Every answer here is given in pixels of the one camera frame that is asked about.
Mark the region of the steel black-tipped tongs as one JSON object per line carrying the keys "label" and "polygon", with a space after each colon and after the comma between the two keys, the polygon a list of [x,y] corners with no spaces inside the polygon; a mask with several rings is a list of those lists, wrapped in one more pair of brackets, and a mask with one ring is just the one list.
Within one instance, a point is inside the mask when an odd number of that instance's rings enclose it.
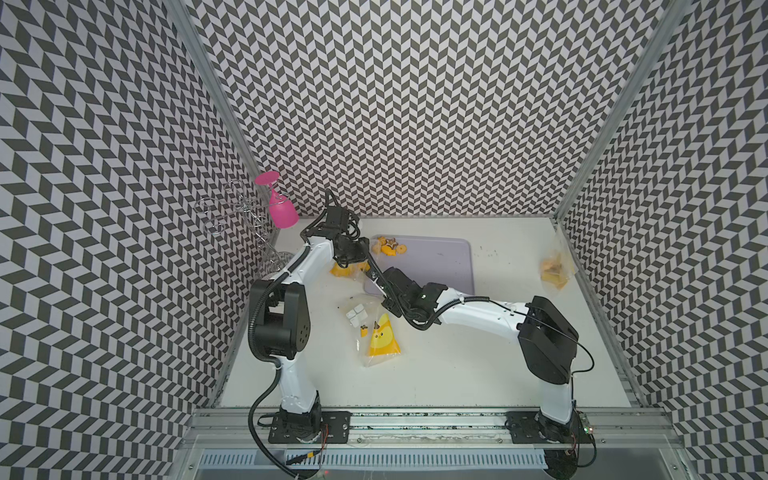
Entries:
{"label": "steel black-tipped tongs", "polygon": [[367,237],[361,237],[359,239],[359,244],[363,250],[363,253],[365,254],[365,262],[369,266],[369,270],[367,271],[366,276],[379,290],[384,291],[384,287],[386,286],[386,279],[384,278],[382,270],[374,259],[370,247],[370,240]]}

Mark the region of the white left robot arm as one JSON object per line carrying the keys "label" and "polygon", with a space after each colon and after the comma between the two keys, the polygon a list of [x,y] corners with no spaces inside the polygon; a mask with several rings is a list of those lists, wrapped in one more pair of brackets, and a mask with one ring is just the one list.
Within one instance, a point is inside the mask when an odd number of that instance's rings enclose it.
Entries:
{"label": "white left robot arm", "polygon": [[299,422],[320,421],[320,396],[306,375],[301,352],[311,334],[307,286],[336,265],[367,260],[368,240],[359,217],[345,207],[327,206],[301,231],[302,248],[277,273],[253,283],[246,337],[251,354],[276,368],[279,413]]}

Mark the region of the clear resealable bag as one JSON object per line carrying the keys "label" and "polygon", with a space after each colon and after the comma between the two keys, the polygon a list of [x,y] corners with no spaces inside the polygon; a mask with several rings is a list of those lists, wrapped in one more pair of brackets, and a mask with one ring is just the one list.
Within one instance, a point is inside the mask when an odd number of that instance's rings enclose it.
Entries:
{"label": "clear resealable bag", "polygon": [[561,291],[573,279],[577,264],[562,226],[554,227],[554,234],[539,260],[542,284],[553,291]]}

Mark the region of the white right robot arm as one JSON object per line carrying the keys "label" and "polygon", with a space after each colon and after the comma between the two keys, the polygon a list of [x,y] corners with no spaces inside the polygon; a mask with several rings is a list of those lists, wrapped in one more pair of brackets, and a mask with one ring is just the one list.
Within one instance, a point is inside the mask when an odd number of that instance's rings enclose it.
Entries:
{"label": "white right robot arm", "polygon": [[572,364],[580,348],[579,334],[548,298],[497,301],[440,283],[420,285],[395,267],[368,278],[384,295],[383,307],[416,330],[458,325],[516,341],[525,366],[542,387],[541,421],[560,427],[571,423]]}

